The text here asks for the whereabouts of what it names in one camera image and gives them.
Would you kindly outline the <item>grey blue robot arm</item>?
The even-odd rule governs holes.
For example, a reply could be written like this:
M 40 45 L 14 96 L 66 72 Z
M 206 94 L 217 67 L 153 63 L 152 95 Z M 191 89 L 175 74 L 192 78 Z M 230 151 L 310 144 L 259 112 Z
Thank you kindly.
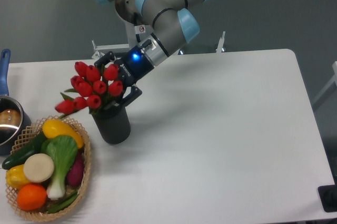
M 118 0 L 97 0 L 101 4 Z M 165 61 L 200 32 L 199 24 L 189 8 L 207 0 L 124 0 L 135 21 L 149 25 L 151 34 L 139 41 L 120 58 L 113 53 L 104 55 L 113 63 L 112 99 L 103 109 L 127 106 L 141 95 L 136 82 Z

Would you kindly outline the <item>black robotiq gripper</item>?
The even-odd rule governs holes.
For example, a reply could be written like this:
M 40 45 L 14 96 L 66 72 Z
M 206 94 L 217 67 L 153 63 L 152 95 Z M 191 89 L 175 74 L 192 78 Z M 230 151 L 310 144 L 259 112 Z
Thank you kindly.
M 152 63 L 138 46 L 133 47 L 117 60 L 112 51 L 107 52 L 94 63 L 94 66 L 98 69 L 101 76 L 103 76 L 106 66 L 114 64 L 119 69 L 118 79 L 123 82 L 125 88 L 130 86 L 131 89 L 126 97 L 108 103 L 105 106 L 105 110 L 119 106 L 128 106 L 139 98 L 142 95 L 142 90 L 135 83 L 154 69 Z

